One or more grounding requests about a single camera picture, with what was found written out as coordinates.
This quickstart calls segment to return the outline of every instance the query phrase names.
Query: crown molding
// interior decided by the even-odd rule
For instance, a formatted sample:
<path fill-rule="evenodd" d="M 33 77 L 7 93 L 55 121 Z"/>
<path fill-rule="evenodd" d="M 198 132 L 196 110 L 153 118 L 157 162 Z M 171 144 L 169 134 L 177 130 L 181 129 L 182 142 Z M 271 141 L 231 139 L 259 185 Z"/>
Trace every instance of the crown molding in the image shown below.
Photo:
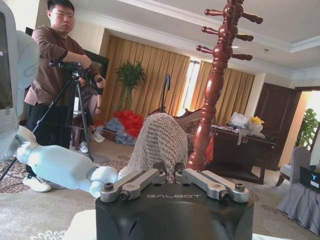
<path fill-rule="evenodd" d="M 214 29 L 219 29 L 222 21 L 212 19 L 207 16 L 203 16 L 194 12 L 183 10 L 168 4 L 164 4 L 155 0 L 117 0 L 122 3 L 130 4 L 135 7 L 153 11 L 158 14 L 166 15 L 172 18 L 176 18 L 188 23 L 196 24 L 199 26 L 207 26 Z M 263 34 L 259 34 L 253 31 L 249 31 L 243 28 L 238 28 L 239 33 L 250 34 L 254 36 L 253 42 L 268 46 L 270 48 L 278 49 L 288 53 L 296 53 L 302 50 L 320 46 L 320 36 L 312 37 L 296 43 L 289 43 L 282 40 L 278 40 Z"/>
<path fill-rule="evenodd" d="M 292 44 L 291 53 L 296 53 L 299 51 L 311 49 L 318 46 L 320 46 L 320 36 L 315 36 L 315 37 Z"/>
<path fill-rule="evenodd" d="M 299 80 L 320 80 L 320 67 L 306 68 L 293 71 L 292 79 Z"/>
<path fill-rule="evenodd" d="M 201 45 L 201 43 L 192 41 L 187 38 L 179 37 L 167 32 L 148 28 L 145 26 L 123 21 L 107 15 L 97 14 L 83 9 L 78 9 L 75 12 L 75 16 L 79 20 L 107 28 L 109 30 L 135 36 L 141 39 L 146 39 L 182 51 L 188 51 L 189 53 L 193 53 L 195 55 L 199 54 L 199 52 L 196 50 L 196 46 L 199 44 Z M 201 60 L 211 62 L 212 57 L 210 57 L 210 55 L 208 54 L 203 54 Z M 291 68 L 281 67 L 270 62 L 265 62 L 258 59 L 253 59 L 251 61 L 242 61 L 232 58 L 230 59 L 228 65 L 231 68 L 251 72 L 253 74 L 269 73 L 290 80 L 314 79 L 315 75 L 320 76 L 320 67 L 303 70 L 294 70 Z"/>

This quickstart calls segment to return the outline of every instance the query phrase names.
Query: yellow object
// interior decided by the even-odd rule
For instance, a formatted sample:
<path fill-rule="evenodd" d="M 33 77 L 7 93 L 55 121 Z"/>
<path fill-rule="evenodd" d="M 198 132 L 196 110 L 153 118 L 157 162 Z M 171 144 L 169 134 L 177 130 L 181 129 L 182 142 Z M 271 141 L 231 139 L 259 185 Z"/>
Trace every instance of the yellow object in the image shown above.
<path fill-rule="evenodd" d="M 251 122 L 253 123 L 253 124 L 264 124 L 265 122 L 264 121 L 262 121 L 259 117 L 257 117 L 257 116 L 252 116 L 251 117 Z"/>

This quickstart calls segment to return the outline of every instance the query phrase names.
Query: camera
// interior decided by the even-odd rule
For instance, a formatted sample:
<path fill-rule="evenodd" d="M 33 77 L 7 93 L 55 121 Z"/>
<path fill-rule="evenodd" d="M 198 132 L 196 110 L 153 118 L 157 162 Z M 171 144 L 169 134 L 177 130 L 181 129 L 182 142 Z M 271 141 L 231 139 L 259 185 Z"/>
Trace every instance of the camera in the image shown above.
<path fill-rule="evenodd" d="M 71 73 L 71 77 L 73 80 L 78 80 L 79 78 L 85 79 L 88 83 L 92 83 L 93 79 L 91 76 L 90 69 L 84 69 L 77 62 L 61 62 L 61 61 L 50 61 L 50 67 L 57 67 L 59 69 L 67 70 Z"/>

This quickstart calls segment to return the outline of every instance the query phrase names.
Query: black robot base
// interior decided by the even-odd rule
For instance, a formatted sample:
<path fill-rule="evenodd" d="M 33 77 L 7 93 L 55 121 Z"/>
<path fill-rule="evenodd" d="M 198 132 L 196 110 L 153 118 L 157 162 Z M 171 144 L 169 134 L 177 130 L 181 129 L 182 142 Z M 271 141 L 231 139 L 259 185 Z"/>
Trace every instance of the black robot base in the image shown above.
<path fill-rule="evenodd" d="M 254 203 L 241 184 L 181 169 L 135 172 L 96 200 L 97 240 L 251 240 Z"/>

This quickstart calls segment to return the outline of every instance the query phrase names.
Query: white sneaker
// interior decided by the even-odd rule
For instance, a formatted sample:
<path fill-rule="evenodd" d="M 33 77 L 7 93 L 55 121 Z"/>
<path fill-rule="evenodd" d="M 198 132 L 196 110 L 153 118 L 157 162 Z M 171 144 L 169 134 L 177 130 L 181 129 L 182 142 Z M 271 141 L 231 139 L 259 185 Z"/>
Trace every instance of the white sneaker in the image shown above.
<path fill-rule="evenodd" d="M 88 153 L 88 146 L 85 141 L 80 143 L 79 149 L 82 153 L 87 154 Z"/>
<path fill-rule="evenodd" d="M 23 184 L 29 186 L 33 191 L 38 193 L 46 193 L 51 190 L 51 186 L 38 176 L 26 176 L 23 179 Z"/>
<path fill-rule="evenodd" d="M 94 131 L 93 134 L 92 134 L 92 138 L 97 142 L 97 143 L 102 143 L 105 138 L 100 134 L 98 133 L 98 131 Z"/>

